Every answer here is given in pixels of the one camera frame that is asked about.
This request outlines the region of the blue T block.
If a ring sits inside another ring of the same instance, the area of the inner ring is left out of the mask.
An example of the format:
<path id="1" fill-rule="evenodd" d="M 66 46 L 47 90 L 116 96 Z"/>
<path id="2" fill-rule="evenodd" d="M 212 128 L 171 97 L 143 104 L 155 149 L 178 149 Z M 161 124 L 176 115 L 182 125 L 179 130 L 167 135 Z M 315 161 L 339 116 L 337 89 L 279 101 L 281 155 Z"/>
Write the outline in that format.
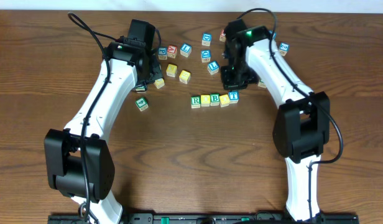
<path id="1" fill-rule="evenodd" d="M 239 101 L 239 92 L 238 91 L 236 91 L 236 90 L 230 91 L 228 93 L 228 96 L 229 96 L 229 100 L 230 100 L 231 104 L 238 103 L 238 101 Z"/>

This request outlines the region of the yellow O block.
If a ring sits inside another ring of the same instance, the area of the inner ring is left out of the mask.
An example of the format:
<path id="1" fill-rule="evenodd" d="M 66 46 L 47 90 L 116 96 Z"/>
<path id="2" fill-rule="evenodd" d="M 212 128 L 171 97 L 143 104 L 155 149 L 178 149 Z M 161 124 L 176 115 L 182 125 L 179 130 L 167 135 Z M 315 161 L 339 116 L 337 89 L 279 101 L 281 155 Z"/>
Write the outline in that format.
<path id="1" fill-rule="evenodd" d="M 201 106 L 203 106 L 203 107 L 208 107 L 211 104 L 211 96 L 210 95 L 201 95 L 200 100 L 201 100 Z"/>
<path id="2" fill-rule="evenodd" d="M 229 106 L 229 104 L 230 104 L 229 95 L 220 95 L 219 96 L 219 104 L 220 104 L 220 107 Z"/>

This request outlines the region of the green B block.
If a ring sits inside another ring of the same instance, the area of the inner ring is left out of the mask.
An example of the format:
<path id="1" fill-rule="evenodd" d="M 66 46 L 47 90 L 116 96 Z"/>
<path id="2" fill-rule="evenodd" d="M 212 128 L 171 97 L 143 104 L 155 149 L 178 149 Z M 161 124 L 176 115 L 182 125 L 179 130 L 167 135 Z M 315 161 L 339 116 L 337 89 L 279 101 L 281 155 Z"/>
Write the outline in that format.
<path id="1" fill-rule="evenodd" d="M 219 106 L 220 105 L 220 94 L 213 93 L 210 95 L 210 106 Z"/>

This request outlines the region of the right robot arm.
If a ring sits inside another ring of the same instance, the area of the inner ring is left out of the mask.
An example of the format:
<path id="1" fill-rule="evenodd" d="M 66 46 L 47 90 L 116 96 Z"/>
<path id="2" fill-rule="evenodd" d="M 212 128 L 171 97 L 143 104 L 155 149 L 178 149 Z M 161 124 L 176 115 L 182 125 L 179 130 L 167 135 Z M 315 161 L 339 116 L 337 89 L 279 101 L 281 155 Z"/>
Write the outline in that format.
<path id="1" fill-rule="evenodd" d="M 266 27 L 248 29 L 228 25 L 221 68 L 225 90 L 236 91 L 262 81 L 278 108 L 274 144 L 287 166 L 288 199 L 286 209 L 295 221 L 310 221 L 320 212 L 316 200 L 317 162 L 329 139 L 329 119 L 309 102 L 313 98 L 329 110 L 323 92 L 315 93 L 299 79 L 284 59 L 287 46 L 277 46 Z"/>

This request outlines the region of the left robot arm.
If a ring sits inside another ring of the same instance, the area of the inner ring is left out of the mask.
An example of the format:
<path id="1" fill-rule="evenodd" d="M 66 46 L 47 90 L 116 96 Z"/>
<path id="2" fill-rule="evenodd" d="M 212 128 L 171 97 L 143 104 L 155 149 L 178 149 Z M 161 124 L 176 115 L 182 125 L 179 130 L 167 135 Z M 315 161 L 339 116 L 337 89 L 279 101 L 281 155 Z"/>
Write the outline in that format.
<path id="1" fill-rule="evenodd" d="M 44 149 L 52 189 L 89 208 L 88 221 L 119 223 L 123 207 L 111 191 L 115 167 L 109 135 L 126 96 L 159 65 L 145 44 L 112 42 L 105 52 L 82 107 L 63 130 L 48 131 Z"/>

